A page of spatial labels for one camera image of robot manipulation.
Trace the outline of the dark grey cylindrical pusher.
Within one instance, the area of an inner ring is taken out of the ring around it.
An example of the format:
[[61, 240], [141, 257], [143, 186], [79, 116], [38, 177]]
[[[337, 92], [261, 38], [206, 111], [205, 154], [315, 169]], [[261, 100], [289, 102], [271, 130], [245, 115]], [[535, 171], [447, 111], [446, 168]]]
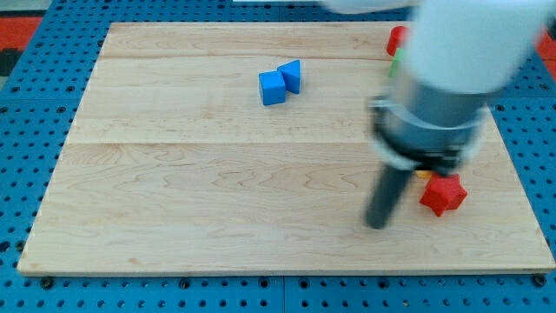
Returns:
[[369, 227], [381, 230], [387, 226], [412, 175], [412, 170], [400, 170], [391, 165], [383, 167], [365, 212]]

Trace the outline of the grey black tool mount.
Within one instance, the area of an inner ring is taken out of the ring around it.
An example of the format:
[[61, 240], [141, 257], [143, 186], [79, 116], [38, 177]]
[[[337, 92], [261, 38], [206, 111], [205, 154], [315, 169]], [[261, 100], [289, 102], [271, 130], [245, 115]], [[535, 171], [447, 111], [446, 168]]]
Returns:
[[369, 101], [370, 145], [394, 171], [448, 175], [478, 149], [489, 93], [444, 90], [399, 69]]

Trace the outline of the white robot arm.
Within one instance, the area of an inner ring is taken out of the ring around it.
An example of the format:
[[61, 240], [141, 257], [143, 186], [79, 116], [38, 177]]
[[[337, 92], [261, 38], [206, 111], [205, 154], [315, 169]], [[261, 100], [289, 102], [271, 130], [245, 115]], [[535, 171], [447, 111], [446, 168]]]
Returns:
[[325, 0], [338, 14], [411, 7], [396, 74], [368, 103], [384, 167], [365, 210], [387, 226], [416, 170], [447, 176], [473, 158], [486, 106], [529, 55], [553, 0]]

